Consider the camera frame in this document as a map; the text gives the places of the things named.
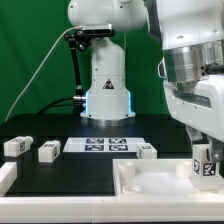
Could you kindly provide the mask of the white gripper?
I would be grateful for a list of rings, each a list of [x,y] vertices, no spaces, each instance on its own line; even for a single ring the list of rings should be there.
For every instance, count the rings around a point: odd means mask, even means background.
[[[188,125],[186,131],[191,146],[201,144],[202,133],[205,133],[210,136],[209,160],[214,163],[223,161],[224,76],[210,75],[208,79],[199,81],[191,99],[178,97],[175,86],[167,81],[163,82],[163,86],[171,116]]]

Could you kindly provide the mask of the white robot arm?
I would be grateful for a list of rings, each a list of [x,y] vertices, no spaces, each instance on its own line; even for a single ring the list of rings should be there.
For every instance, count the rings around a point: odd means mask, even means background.
[[[71,0],[68,18],[92,53],[82,116],[95,122],[133,115],[124,87],[124,51],[109,37],[146,30],[162,53],[158,74],[170,115],[191,142],[207,137],[207,158],[224,160],[224,0]]]

